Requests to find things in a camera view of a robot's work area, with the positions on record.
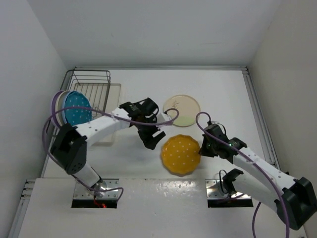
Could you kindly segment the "yellow dotted plate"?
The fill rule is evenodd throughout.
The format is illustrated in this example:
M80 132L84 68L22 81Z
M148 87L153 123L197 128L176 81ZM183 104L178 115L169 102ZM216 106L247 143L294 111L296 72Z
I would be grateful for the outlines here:
M170 137L162 146L161 161L172 174L185 176L191 174L200 164L200 145L189 135L179 134Z

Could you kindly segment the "cream plate with plant motif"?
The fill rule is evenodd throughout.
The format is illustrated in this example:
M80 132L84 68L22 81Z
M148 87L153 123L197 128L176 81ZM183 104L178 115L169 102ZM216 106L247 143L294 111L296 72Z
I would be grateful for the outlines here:
M179 111L178 118L173 122L173 125L177 127L193 125L196 115L201 111L197 100L189 95L175 95L168 99L163 105L163 111L171 108Z

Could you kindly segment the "teal dotted plate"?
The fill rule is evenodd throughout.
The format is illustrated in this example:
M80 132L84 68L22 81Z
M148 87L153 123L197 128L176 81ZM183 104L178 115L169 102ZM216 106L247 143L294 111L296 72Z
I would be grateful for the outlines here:
M63 108L69 108L62 112L63 119L71 125L78 125L90 122L92 120L92 112L83 108L91 108L89 100L77 91L67 93L63 104Z

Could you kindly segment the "purple plate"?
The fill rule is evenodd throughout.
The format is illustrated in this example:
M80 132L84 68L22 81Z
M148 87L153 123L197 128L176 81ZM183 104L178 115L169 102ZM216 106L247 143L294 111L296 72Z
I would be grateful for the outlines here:
M60 125L59 123L57 122L57 119L56 119L56 116L53 116L53 113L55 112L55 105L56 105L56 101L57 101L57 98L58 96L63 93L64 91L63 90L60 90L60 91L57 91L52 100L51 100L51 122L54 124L54 126L56 126L57 128L60 128Z

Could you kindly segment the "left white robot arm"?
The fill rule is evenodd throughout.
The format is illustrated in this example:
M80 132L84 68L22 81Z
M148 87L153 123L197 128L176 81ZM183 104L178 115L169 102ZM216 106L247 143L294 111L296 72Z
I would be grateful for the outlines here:
M144 146L153 150L165 137L160 128L170 119L167 113L159 112L157 104L150 98L136 103L126 102L109 116L75 126L63 125L51 146L51 154L68 175L86 188L103 190L99 186L101 177L87 163L87 149L110 134L135 126Z

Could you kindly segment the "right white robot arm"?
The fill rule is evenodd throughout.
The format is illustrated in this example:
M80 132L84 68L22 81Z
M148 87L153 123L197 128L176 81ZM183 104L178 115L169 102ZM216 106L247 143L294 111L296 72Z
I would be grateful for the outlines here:
M286 174L252 151L245 142L228 139L212 122L203 129L200 154L220 157L235 165L221 180L224 191L247 194L277 213L292 230L299 230L316 212L317 198L312 183Z

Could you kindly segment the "beige drip tray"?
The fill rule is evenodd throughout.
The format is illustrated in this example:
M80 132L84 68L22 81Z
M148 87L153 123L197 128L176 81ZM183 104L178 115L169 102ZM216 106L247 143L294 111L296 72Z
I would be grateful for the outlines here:
M119 106L121 94L121 84L111 83L106 103L105 112L111 113ZM95 146L111 146L115 141L116 132L109 134L100 141L96 142Z

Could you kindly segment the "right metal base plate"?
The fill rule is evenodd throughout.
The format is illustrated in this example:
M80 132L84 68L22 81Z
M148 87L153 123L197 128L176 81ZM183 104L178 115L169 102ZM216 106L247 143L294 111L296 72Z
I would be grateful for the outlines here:
M205 180L206 184L206 193L208 200L235 200L235 199L251 199L247 194L237 192L232 195L228 195L222 192L220 188L220 180L219 179L207 179Z

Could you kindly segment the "metal base plate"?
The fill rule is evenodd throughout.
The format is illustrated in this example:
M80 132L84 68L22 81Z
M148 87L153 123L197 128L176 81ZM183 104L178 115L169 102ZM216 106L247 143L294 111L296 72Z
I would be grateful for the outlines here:
M228 195L222 192L220 188L220 180L219 179L207 179L205 180L206 184L206 193L208 200L235 200L235 199L251 199L247 194L237 192L232 195Z
M73 199L77 200L92 200L94 196L99 200L116 200L119 197L119 187L118 179L104 179L102 182L97 183L94 186L95 190L99 192L90 191L79 182L76 182Z

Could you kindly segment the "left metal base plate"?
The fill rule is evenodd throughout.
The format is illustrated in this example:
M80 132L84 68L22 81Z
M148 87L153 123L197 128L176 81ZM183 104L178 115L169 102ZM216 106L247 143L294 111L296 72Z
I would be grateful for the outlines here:
M77 200L92 200L94 196L99 200L116 200L119 197L119 187L118 179L104 179L102 182L97 183L94 186L95 190L99 192L90 191L79 182L76 182L73 199Z

